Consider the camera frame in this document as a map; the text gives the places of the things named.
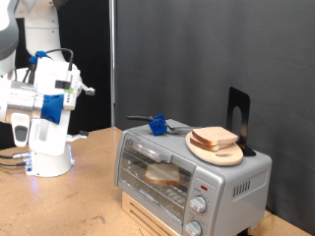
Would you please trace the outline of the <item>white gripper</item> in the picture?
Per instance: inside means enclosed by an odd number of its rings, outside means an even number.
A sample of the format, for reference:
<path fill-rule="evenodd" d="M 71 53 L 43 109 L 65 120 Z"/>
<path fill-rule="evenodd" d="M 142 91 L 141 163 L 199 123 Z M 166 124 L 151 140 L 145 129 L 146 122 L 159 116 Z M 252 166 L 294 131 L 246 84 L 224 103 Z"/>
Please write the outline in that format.
<path fill-rule="evenodd" d="M 30 78 L 10 81 L 10 124 L 17 147 L 29 146 L 31 151 L 59 156 L 67 142 L 87 139 L 89 132 L 67 135 L 71 111 L 82 89 L 86 95 L 95 96 L 95 89 L 82 84 L 80 71 L 69 70 L 67 62 L 48 58 L 38 60 Z"/>

